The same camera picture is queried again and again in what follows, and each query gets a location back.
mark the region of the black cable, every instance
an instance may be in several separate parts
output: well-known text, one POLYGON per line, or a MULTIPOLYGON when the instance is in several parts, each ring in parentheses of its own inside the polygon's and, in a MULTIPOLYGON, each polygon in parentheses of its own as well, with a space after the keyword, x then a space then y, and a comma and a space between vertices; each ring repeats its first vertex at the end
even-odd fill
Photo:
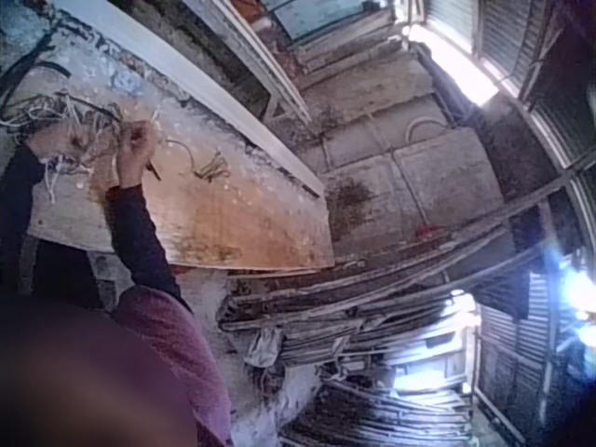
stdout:
POLYGON ((103 107, 100 107, 98 105, 95 105, 95 104, 93 104, 91 102, 87 102, 85 100, 81 100, 80 98, 77 98, 77 97, 71 95, 70 93, 64 93, 63 91, 57 91, 55 94, 56 94, 56 96, 69 97, 74 102, 78 102, 79 104, 86 105, 87 107, 95 110, 96 112, 99 112, 101 114, 104 114, 104 115, 112 118, 114 121, 116 121, 118 123, 121 123, 122 122, 122 119, 120 119, 119 117, 117 117, 116 115, 114 115, 109 110, 104 109, 103 107))
POLYGON ((23 78, 29 73, 29 71, 35 66, 37 58, 45 51, 50 51, 54 47, 49 43, 51 42, 54 29, 46 33, 37 43, 35 48, 20 58, 18 61, 13 63, 8 70, 6 70, 2 76, 0 76, 0 119, 5 120, 4 112, 7 108, 7 104, 12 98, 12 95, 19 87, 23 78))

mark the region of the corrugated metal sheet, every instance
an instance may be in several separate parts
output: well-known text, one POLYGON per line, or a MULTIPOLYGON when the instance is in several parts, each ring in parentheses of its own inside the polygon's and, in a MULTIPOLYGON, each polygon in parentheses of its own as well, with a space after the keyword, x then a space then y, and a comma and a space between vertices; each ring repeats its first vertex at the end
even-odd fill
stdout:
POLYGON ((483 15, 481 55, 518 88, 528 74, 545 16, 546 0, 488 0, 483 15))
POLYGON ((264 0, 290 36, 297 40, 363 11, 362 0, 264 0))
MULTIPOLYGON (((481 334, 542 365, 549 330, 547 278, 530 273, 529 281, 528 319, 516 321, 504 312, 482 306, 481 334)), ((525 437, 532 436, 534 429, 541 374, 541 370, 521 364, 511 355, 482 343, 479 387, 525 437)))
POLYGON ((426 0, 430 20, 446 25, 471 44, 475 0, 426 0))
MULTIPOLYGON (((589 108, 588 87, 594 82, 593 48, 568 26, 549 53, 529 102, 558 142, 563 168, 596 144, 596 126, 589 108)), ((585 243, 596 250, 596 175, 584 172, 577 181, 576 210, 585 220, 585 243)))

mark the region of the bright light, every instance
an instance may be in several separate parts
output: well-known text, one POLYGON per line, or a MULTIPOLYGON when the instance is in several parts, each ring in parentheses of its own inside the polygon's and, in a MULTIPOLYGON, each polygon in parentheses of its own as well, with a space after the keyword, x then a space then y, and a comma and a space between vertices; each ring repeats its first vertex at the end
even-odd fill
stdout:
POLYGON ((576 318, 581 320, 581 321, 586 321, 589 318, 589 313, 588 312, 584 312, 583 310, 578 310, 576 312, 576 318))
POLYGON ((447 72, 470 101, 483 105, 497 92, 491 79, 466 56, 436 34, 415 24, 411 30, 402 31, 410 40, 424 42, 432 51, 432 59, 447 72))
POLYGON ((577 310, 596 313, 596 285, 586 272, 577 272, 573 268, 565 271, 563 282, 564 295, 577 310))
POLYGON ((596 326, 587 324, 577 330, 577 336, 581 342, 589 347, 596 347, 596 326))
POLYGON ((474 312, 476 310, 476 302, 471 293, 464 293, 453 298, 454 305, 459 307, 459 310, 466 312, 474 312))

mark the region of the tangled wires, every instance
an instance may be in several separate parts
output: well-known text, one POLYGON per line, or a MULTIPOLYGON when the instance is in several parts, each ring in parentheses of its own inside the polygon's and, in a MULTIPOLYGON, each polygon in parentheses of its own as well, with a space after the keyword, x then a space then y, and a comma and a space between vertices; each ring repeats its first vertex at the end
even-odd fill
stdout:
POLYGON ((90 173, 93 160, 111 149, 109 144, 98 144, 98 142, 111 140, 103 137, 119 138, 119 126, 122 121, 121 111, 116 104, 101 108, 77 99, 68 92, 58 92, 54 95, 39 94, 11 103, 23 78, 35 68, 43 67, 70 78, 71 74, 68 70, 57 63, 38 60, 42 54, 54 49, 51 40, 56 30, 57 27, 52 28, 30 53, 16 61, 0 76, 0 127, 6 128, 7 133, 13 136, 17 144, 23 144, 39 130, 63 120, 73 120, 75 126, 89 126, 91 129, 91 144, 81 148, 83 153, 80 159, 57 156, 43 160, 46 165, 46 187, 52 203, 56 201, 54 186, 58 177, 77 172, 90 173))
POLYGON ((17 144, 23 144, 39 130, 65 120, 74 126, 88 128, 91 139, 85 147, 80 148, 78 158, 55 156, 42 160, 46 167, 46 188, 52 203, 56 202, 54 189, 59 176, 90 174, 93 161, 113 150, 113 142, 120 135, 120 108, 115 103, 102 108, 67 92, 58 92, 53 96, 35 95, 11 104, 7 109, 7 117, 0 120, 0 126, 7 128, 17 144))

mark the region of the plywood board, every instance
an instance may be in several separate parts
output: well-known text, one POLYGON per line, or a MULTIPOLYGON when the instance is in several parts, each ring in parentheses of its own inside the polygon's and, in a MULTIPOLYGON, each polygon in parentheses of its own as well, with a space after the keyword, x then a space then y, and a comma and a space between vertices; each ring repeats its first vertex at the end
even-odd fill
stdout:
MULTIPOLYGON (((250 156, 234 131, 203 108, 183 107, 172 89, 158 88, 78 37, 56 38, 57 49, 45 59, 72 73, 71 79, 48 69, 25 78, 15 100, 64 88, 96 104, 116 102, 127 120, 149 119, 162 139, 184 142, 196 167, 207 165, 216 151, 229 164, 229 178, 207 183, 191 173, 191 160, 180 145, 162 143, 153 163, 162 181, 150 172, 143 178, 148 208, 169 261, 173 264, 295 269, 333 263, 328 213, 316 199, 267 162, 250 156)), ((163 77, 155 77, 166 82, 163 77)), ((34 189, 30 234, 93 251, 111 251, 103 198, 114 184, 111 156, 100 158, 93 175, 61 176, 56 203, 43 184, 34 189)))
POLYGON ((53 4, 149 63, 323 196, 322 182, 268 128, 192 62, 137 21, 106 0, 53 0, 53 4))

